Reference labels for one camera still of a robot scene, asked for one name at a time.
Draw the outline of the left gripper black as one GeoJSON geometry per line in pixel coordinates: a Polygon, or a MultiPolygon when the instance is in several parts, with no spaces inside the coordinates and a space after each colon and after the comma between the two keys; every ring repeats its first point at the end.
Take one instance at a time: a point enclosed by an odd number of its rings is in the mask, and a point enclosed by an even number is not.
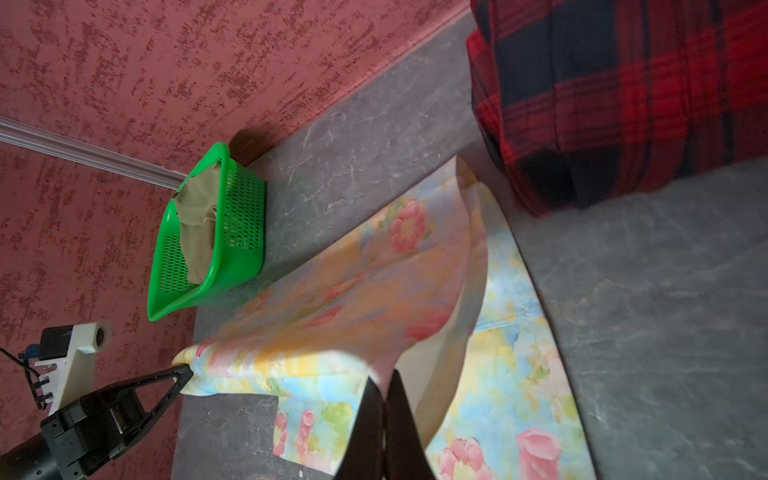
{"type": "Polygon", "coordinates": [[[122,381],[82,396],[42,423],[64,479],[86,479],[137,444],[192,379],[187,365],[122,381]]]}

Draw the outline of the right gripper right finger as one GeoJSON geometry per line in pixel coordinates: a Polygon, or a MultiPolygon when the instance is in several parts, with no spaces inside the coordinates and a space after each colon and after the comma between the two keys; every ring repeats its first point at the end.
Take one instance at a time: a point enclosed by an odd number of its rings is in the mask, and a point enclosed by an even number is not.
{"type": "Polygon", "coordinates": [[[383,412],[384,478],[434,480],[398,370],[393,372],[383,412]]]}

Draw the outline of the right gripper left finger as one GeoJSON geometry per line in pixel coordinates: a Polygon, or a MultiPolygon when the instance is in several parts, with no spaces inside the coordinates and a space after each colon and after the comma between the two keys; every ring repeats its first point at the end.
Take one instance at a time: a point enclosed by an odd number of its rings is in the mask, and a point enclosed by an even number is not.
{"type": "Polygon", "coordinates": [[[384,401],[368,379],[345,455],[335,480],[381,480],[384,477],[384,401]]]}

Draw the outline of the pastel floral skirt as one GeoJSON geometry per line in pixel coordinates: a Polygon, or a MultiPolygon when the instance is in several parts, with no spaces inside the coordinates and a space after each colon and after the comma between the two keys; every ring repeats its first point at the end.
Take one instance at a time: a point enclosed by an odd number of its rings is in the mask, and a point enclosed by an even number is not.
{"type": "Polygon", "coordinates": [[[367,382],[405,387],[439,479],[591,479],[554,336],[506,218],[460,157],[179,352],[190,396],[279,400],[273,452],[328,474],[367,382]]]}

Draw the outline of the red plaid skirt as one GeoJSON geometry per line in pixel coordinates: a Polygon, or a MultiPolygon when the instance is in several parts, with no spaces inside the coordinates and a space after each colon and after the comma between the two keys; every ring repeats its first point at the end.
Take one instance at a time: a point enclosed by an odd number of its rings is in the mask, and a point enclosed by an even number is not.
{"type": "Polygon", "coordinates": [[[767,154],[763,1],[475,1],[472,107],[543,216],[767,154]]]}

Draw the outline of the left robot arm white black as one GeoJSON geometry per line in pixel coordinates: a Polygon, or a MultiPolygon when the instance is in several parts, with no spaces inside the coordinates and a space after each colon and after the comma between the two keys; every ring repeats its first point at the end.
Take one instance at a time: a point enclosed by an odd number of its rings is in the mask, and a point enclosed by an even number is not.
{"type": "Polygon", "coordinates": [[[135,447],[192,379],[188,365],[117,382],[53,412],[41,432],[1,456],[3,479],[86,479],[135,447]],[[147,410],[138,390],[169,381],[170,389],[147,410]]]}

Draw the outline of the green plastic basket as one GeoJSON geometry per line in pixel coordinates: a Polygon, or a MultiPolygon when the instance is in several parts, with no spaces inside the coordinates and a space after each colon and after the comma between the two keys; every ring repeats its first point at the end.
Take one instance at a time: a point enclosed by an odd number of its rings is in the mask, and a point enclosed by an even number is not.
{"type": "Polygon", "coordinates": [[[256,277],[264,261],[265,182],[231,158],[229,146],[214,144],[187,179],[217,167],[220,172],[217,218],[210,269],[199,284],[188,280],[181,247],[181,221],[170,201],[162,217],[148,288],[151,322],[197,307],[256,277]]]}

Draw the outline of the olive green garment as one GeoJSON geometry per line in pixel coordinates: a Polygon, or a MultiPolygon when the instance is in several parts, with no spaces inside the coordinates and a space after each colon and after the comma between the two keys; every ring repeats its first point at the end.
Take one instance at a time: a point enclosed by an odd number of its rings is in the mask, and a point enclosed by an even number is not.
{"type": "Polygon", "coordinates": [[[212,264],[220,179],[221,164],[215,163],[190,178],[173,197],[187,280],[196,285],[204,282],[212,264]]]}

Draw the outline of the left aluminium corner post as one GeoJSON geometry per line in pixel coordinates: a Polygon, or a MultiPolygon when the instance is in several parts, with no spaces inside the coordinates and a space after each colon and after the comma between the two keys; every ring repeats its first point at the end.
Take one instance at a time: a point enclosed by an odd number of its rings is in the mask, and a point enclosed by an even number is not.
{"type": "Polygon", "coordinates": [[[98,170],[176,190],[186,175],[30,125],[1,118],[1,141],[98,170]]]}

